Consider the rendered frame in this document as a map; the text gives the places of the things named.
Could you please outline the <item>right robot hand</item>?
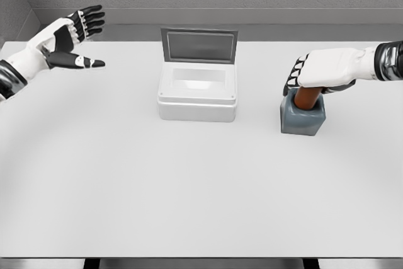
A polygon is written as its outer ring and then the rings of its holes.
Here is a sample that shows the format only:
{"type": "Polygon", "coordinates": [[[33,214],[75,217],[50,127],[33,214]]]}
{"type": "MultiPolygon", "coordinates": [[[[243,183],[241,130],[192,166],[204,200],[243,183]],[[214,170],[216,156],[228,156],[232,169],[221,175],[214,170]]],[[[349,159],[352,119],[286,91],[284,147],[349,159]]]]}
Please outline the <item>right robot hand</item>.
{"type": "Polygon", "coordinates": [[[283,96],[291,89],[319,88],[322,94],[347,90],[360,78],[366,50],[335,48],[313,50],[300,56],[283,87],[283,96]]]}

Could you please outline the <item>brown cylinder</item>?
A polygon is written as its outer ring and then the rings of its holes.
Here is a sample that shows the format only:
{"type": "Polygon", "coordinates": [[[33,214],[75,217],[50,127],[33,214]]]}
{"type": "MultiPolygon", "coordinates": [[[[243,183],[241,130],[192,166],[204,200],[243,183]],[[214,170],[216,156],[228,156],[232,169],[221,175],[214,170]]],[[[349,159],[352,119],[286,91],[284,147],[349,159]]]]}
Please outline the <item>brown cylinder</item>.
{"type": "Polygon", "coordinates": [[[301,110],[311,110],[315,106],[322,90],[322,87],[305,88],[301,86],[295,93],[293,102],[295,106],[301,110]]]}

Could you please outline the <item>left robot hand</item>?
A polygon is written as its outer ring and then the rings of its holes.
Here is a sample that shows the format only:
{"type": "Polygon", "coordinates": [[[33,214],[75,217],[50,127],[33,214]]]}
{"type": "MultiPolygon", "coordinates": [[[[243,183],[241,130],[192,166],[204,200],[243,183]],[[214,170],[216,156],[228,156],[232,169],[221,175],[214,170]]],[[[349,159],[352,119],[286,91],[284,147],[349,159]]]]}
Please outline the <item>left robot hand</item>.
{"type": "Polygon", "coordinates": [[[27,43],[44,60],[45,67],[53,69],[89,69],[104,67],[105,62],[74,54],[74,47],[94,34],[103,31],[105,12],[101,5],[78,9],[59,18],[36,34],[27,43]]]}

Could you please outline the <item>white box with open lid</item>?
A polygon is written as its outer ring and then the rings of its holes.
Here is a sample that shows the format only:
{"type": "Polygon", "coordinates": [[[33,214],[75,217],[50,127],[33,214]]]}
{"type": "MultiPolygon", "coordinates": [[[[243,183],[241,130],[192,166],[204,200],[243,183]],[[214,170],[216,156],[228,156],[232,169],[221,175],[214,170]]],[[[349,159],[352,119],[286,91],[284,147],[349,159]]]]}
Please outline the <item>white box with open lid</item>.
{"type": "Polygon", "coordinates": [[[233,122],[237,108],[237,30],[164,27],[161,40],[160,118],[233,122]]]}

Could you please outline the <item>grey square holder block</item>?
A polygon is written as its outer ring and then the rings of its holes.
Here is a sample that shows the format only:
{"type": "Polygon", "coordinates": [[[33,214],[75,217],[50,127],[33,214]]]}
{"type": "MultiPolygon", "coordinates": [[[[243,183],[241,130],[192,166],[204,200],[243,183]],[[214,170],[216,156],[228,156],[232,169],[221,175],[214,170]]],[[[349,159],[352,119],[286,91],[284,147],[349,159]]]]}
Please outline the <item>grey square holder block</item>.
{"type": "Polygon", "coordinates": [[[326,120],[324,100],[320,94],[310,110],[299,109],[294,104],[297,88],[292,88],[280,105],[281,133],[314,136],[326,120]]]}

